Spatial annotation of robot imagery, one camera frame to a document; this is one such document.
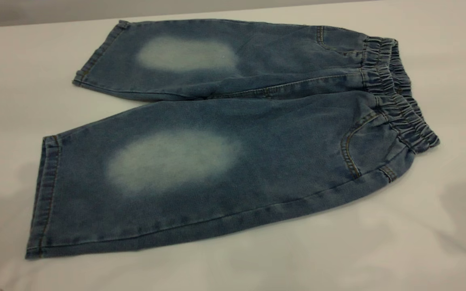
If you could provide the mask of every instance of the denim pants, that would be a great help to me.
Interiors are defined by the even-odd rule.
[[[316,213],[439,144],[396,40],[342,28],[120,21],[73,83],[157,102],[44,138],[27,259]]]

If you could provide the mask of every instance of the faded knee patch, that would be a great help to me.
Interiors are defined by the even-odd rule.
[[[139,51],[137,61],[150,69],[188,72],[234,69],[237,56],[221,42],[164,36],[150,40]]]
[[[106,174],[124,194],[159,193],[223,175],[240,150],[239,142],[209,131],[165,131],[118,150]]]

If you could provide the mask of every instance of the hem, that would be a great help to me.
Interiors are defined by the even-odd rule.
[[[80,86],[87,74],[91,71],[94,65],[98,62],[100,57],[102,57],[105,54],[105,51],[107,51],[107,48],[111,46],[111,44],[118,38],[118,36],[127,28],[131,26],[131,23],[128,21],[120,20],[118,24],[111,30],[109,35],[107,35],[106,40],[104,43],[91,55],[89,60],[84,64],[81,70],[78,70],[76,72],[75,78],[73,79],[72,83],[74,85]]]
[[[61,148],[57,136],[45,137],[42,140],[39,175],[37,176],[30,238],[27,246],[27,248],[37,249],[37,257],[42,257],[44,237],[50,223],[60,155]]]

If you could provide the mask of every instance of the white surface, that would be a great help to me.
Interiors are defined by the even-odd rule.
[[[466,291],[466,2],[387,0],[130,21],[230,18],[342,26],[399,39],[442,144],[356,203],[141,252],[25,261],[42,136],[140,105],[71,85],[116,24],[0,27],[0,289]]]
[[[0,0],[0,26],[361,0]]]

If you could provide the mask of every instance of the gray wall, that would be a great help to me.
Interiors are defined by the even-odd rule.
[[[0,26],[360,0],[0,0]]]

